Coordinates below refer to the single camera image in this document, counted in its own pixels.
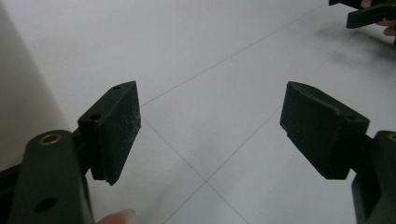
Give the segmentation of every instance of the finger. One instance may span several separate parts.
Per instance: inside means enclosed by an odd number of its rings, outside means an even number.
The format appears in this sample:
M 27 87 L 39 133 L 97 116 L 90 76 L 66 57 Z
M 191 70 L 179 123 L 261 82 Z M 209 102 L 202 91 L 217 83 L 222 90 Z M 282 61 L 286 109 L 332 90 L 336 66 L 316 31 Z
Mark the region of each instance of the finger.
M 367 7 L 370 7 L 372 3 L 373 3 L 372 0 L 362 0 L 361 6 L 364 8 L 367 8 Z
M 377 22 L 377 25 L 380 26 L 388 26 L 388 27 L 393 27 L 395 25 L 395 21 L 387 21 L 386 19 L 382 20 L 381 22 Z
M 384 35 L 396 36 L 396 31 L 393 27 L 388 27 L 384 30 Z
M 102 218 L 97 224 L 133 224 L 134 210 L 126 209 Z

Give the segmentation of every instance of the white tile floor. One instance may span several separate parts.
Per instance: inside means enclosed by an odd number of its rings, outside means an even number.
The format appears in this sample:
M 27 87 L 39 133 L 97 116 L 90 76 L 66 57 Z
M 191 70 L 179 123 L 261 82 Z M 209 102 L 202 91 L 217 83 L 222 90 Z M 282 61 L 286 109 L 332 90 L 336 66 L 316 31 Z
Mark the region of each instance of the white tile floor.
M 120 181 L 90 179 L 95 217 L 137 224 L 355 223 L 350 183 L 316 173 L 279 126 L 289 80 L 396 130 L 396 50 L 324 0 L 3 0 L 70 130 L 136 80 L 143 116 Z

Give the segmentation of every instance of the fingertip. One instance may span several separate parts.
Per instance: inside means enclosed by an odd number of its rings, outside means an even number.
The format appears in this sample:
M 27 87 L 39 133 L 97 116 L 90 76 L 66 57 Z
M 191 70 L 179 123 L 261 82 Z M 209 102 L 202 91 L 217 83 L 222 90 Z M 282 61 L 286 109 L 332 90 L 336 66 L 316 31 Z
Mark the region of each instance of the fingertip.
M 396 31 L 393 29 L 393 27 L 388 27 L 387 29 L 384 30 L 384 35 L 396 36 Z
M 372 4 L 372 0 L 362 0 L 361 1 L 361 6 L 364 8 L 370 7 Z
M 97 224 L 134 224 L 134 210 L 125 209 L 102 218 Z

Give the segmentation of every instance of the dark green plastic part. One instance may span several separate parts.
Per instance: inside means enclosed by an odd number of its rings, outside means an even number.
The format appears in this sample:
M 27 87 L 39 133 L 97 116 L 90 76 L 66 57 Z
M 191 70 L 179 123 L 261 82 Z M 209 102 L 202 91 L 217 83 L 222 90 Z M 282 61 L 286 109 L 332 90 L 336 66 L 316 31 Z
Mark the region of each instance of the dark green plastic part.
M 58 141 L 48 144 L 55 134 Z M 83 178 L 70 132 L 33 138 L 23 156 L 8 223 L 93 224 Z
M 327 179 L 345 179 L 370 120 L 314 87 L 289 82 L 280 125 Z
M 94 179 L 117 182 L 140 127 L 134 81 L 111 88 L 81 116 L 78 128 L 90 151 Z
M 359 224 L 396 223 L 396 133 L 378 132 L 370 146 L 375 181 L 355 177 L 352 183 Z
M 384 20 L 394 20 L 396 18 L 396 7 L 382 3 L 367 7 L 358 11 L 350 12 L 347 15 L 346 28 L 355 29 Z

